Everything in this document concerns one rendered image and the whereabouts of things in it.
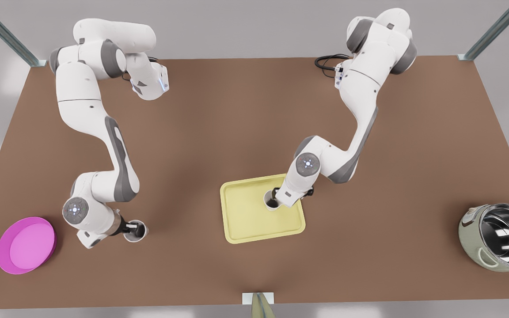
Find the green rice cooker pot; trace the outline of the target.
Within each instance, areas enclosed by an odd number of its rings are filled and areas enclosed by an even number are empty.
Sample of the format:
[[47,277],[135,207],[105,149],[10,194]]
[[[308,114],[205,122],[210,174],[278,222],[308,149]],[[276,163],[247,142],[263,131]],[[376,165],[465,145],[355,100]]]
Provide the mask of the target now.
[[459,221],[458,237],[476,264],[494,272],[509,272],[509,204],[469,208]]

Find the white IKEA cup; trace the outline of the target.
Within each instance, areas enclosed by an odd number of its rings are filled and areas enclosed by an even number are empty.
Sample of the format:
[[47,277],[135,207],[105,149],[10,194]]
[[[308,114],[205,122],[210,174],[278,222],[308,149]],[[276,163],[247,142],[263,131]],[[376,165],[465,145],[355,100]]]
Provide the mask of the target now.
[[148,235],[149,230],[144,222],[140,220],[132,220],[125,224],[122,234],[123,237],[131,243],[139,242]]
[[265,203],[266,208],[269,211],[276,211],[280,207],[281,204],[279,203],[279,201],[276,198],[271,199],[271,191],[272,190],[269,190],[265,193],[265,195],[263,196],[263,202]]

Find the silver frame post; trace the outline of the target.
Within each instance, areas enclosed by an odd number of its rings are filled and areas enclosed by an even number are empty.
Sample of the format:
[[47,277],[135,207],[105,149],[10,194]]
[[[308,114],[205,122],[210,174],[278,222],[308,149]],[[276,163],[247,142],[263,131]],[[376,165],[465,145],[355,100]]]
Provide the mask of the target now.
[[8,45],[30,67],[45,67],[47,61],[39,60],[23,43],[0,21],[0,39]]
[[242,293],[242,305],[250,305],[250,318],[276,318],[271,308],[274,304],[274,292]]
[[509,8],[464,54],[457,54],[460,61],[474,61],[509,26]]

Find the yellow rectangular tray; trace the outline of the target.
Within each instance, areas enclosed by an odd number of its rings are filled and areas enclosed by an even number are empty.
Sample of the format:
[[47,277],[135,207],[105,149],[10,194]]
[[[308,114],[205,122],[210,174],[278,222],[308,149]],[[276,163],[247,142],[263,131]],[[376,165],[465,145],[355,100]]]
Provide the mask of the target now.
[[306,223],[301,201],[291,208],[266,206],[270,192],[281,186],[285,174],[224,183],[220,201],[224,235],[228,243],[239,244],[302,233]]

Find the pink round bowl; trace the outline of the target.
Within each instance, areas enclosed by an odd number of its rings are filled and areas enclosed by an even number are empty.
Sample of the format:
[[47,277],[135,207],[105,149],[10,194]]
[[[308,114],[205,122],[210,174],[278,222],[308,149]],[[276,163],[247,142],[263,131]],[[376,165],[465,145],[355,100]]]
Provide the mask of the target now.
[[0,268],[13,275],[28,273],[47,262],[56,245],[57,234],[46,219],[18,220],[0,238]]

